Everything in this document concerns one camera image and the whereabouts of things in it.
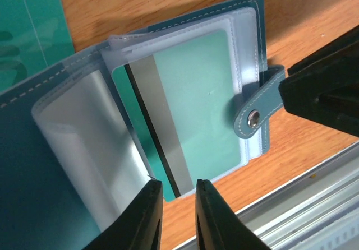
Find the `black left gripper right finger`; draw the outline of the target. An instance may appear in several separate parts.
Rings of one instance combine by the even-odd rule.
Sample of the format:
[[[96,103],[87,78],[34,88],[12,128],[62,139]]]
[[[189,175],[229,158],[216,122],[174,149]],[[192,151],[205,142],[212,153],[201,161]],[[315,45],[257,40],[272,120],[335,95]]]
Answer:
[[[232,211],[211,181],[196,183],[198,249],[269,249]]]

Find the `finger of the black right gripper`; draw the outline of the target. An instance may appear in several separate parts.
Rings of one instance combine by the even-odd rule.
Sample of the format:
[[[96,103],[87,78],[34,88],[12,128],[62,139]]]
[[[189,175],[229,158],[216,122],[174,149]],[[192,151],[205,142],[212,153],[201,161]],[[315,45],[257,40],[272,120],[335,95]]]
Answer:
[[[358,27],[289,68],[279,92],[287,112],[358,136]]]

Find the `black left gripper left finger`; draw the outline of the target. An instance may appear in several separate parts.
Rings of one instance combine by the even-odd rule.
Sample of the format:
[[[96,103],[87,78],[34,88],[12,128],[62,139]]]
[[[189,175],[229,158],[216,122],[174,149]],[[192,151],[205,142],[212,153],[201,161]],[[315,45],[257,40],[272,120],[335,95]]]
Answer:
[[[162,216],[162,182],[151,179],[120,217],[85,249],[159,249]]]

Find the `teal leather card holder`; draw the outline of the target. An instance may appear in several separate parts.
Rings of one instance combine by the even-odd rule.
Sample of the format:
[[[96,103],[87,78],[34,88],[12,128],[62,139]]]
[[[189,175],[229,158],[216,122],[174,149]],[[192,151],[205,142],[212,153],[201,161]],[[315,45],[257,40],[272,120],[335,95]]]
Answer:
[[[1,19],[1,248],[82,249],[152,179],[194,193],[270,148],[282,66],[264,0],[228,0],[111,35],[28,76]]]

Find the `teal card with signature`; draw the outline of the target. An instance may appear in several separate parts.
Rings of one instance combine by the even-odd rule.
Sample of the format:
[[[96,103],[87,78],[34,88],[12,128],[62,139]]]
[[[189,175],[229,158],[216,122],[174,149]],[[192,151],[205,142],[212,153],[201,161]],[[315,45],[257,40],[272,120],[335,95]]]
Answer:
[[[74,54],[61,0],[1,0],[1,90]]]

